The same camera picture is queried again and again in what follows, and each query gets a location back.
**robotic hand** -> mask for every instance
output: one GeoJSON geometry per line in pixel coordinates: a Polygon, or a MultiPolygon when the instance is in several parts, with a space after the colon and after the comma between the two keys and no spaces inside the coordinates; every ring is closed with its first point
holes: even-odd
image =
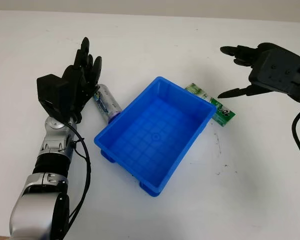
{"type": "Polygon", "coordinates": [[[49,74],[37,79],[38,99],[49,114],[46,135],[33,170],[10,217],[12,240],[63,239],[73,224],[90,186],[91,164],[84,139],[77,132],[81,111],[98,91],[101,72],[100,56],[93,63],[89,40],[84,38],[74,64],[62,78],[49,74]],[[68,170],[76,143],[81,142],[87,164],[87,175],[80,202],[69,214],[68,170]]]}
{"type": "MultiPolygon", "coordinates": [[[[287,94],[300,103],[300,56],[272,43],[261,43],[255,49],[239,45],[223,46],[220,50],[234,56],[235,64],[251,67],[252,71],[248,78],[250,86],[223,92],[218,98],[252,96],[274,91],[287,94]]],[[[292,122],[292,135],[300,150],[296,131],[299,120],[300,112],[292,122]]]]}

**blue plastic bin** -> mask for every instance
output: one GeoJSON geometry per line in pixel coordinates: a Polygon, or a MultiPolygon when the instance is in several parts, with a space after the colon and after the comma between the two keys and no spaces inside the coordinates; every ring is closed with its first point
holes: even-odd
{"type": "Polygon", "coordinates": [[[214,105],[157,77],[94,143],[156,197],[215,112],[214,105]]]}

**white tabletop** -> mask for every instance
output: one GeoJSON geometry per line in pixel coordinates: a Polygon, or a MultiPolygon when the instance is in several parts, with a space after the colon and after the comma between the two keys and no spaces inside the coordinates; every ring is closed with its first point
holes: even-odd
{"type": "MultiPolygon", "coordinates": [[[[122,108],[157,76],[182,87],[194,82],[212,96],[246,87],[251,69],[221,46],[271,42],[300,55],[300,23],[0,11],[0,235],[9,235],[45,136],[36,79],[61,77],[85,36],[90,53],[102,56],[99,82],[122,108]]],[[[300,240],[300,152],[291,134],[300,104],[280,93],[221,102],[236,116],[225,127],[211,120],[153,198],[101,156],[93,139],[106,124],[90,100],[78,130],[91,156],[91,186],[66,239],[300,240]]],[[[74,155],[71,209],[85,167],[74,155]]]]}

